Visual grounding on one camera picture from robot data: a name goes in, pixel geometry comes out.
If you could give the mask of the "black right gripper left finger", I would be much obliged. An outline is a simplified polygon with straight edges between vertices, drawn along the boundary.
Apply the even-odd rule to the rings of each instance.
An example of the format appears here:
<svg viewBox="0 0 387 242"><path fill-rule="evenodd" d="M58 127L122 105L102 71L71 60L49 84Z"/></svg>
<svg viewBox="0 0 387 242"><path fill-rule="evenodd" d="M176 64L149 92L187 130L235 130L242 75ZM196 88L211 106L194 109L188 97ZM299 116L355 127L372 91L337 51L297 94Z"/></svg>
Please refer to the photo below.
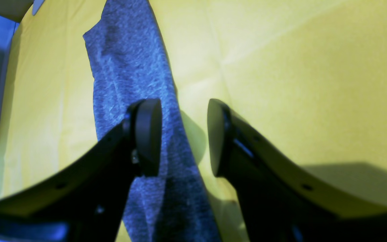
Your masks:
<svg viewBox="0 0 387 242"><path fill-rule="evenodd" d="M160 99L132 103L77 161L0 200L0 241L114 242L132 182L159 173L161 140Z"/></svg>

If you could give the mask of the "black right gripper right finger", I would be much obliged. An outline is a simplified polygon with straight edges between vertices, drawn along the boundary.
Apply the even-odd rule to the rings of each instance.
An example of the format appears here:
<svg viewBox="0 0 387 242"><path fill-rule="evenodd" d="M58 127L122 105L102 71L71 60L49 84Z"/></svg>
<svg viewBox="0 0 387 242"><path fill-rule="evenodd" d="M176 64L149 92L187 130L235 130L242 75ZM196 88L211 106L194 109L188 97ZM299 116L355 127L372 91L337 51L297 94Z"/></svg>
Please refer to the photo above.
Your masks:
<svg viewBox="0 0 387 242"><path fill-rule="evenodd" d="M339 190L301 169L211 98L211 169L235 189L252 242L387 242L387 206Z"/></svg>

